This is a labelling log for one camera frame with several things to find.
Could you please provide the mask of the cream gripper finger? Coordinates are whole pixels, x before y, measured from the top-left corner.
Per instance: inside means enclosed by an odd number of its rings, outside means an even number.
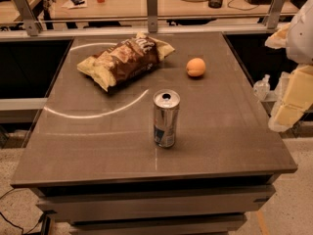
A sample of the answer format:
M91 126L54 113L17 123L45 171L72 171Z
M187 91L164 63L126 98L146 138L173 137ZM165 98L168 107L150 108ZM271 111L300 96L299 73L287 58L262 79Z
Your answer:
M290 25L290 23L287 23L269 36L265 41L265 46L272 49L285 48L287 45L287 34L290 29Z
M313 105L313 67L298 65L280 80L282 95L274 104L268 127L276 132L292 128Z

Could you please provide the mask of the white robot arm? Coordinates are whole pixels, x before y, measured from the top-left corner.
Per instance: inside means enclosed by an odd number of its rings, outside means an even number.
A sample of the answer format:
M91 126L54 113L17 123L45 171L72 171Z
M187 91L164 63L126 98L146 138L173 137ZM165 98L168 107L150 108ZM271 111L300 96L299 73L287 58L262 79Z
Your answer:
M291 73L280 77L268 122L271 130L284 132L313 105L313 0L307 0L291 22L268 37L265 45L285 48L288 59L297 63Z

